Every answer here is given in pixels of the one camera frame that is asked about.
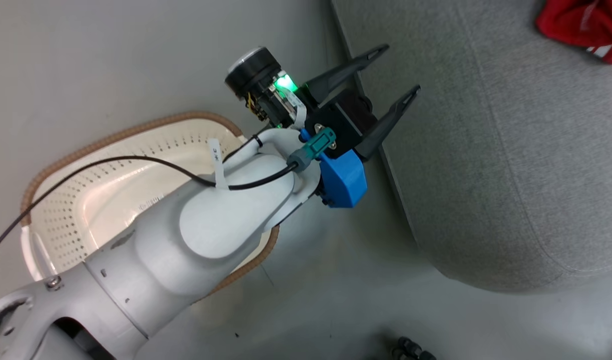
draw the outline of laundry basket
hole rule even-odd
[[[210,112],[186,112],[124,130],[55,162],[39,173],[24,194],[22,210],[72,171],[121,155],[160,158],[196,174],[211,174],[207,139],[219,139],[226,155],[245,141],[228,119]],[[189,179],[149,161],[115,161],[85,170],[47,196],[22,221],[22,251],[38,281],[83,262],[124,230],[138,214]],[[216,290],[260,264],[272,250],[279,227]]]

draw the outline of red garment with white stripes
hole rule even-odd
[[[612,64],[612,0],[548,0],[536,23],[547,37]]]

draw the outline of gray fabric cushion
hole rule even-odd
[[[612,270],[612,65],[542,37],[531,0],[336,0],[377,115],[422,91],[384,150],[420,248],[495,291]]]

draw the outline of robotic arm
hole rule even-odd
[[[374,48],[302,86],[266,48],[239,59],[226,84],[260,120],[269,120],[270,129],[226,157],[216,187],[185,183],[84,262],[0,299],[0,360],[130,360],[228,276],[262,232],[311,196],[329,207],[354,207],[367,190],[362,162],[375,153],[419,86],[380,121],[370,100],[353,91],[320,103],[387,49]],[[278,155],[259,153],[268,145]],[[292,171],[258,187],[220,186],[257,182],[287,164]]]

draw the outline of blue bracket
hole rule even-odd
[[[307,130],[301,129],[301,137],[309,141]],[[360,158],[353,151],[347,151],[336,159],[322,153],[320,161],[321,178],[324,182],[324,193],[321,198],[331,208],[353,208],[363,194],[368,191],[366,173]]]

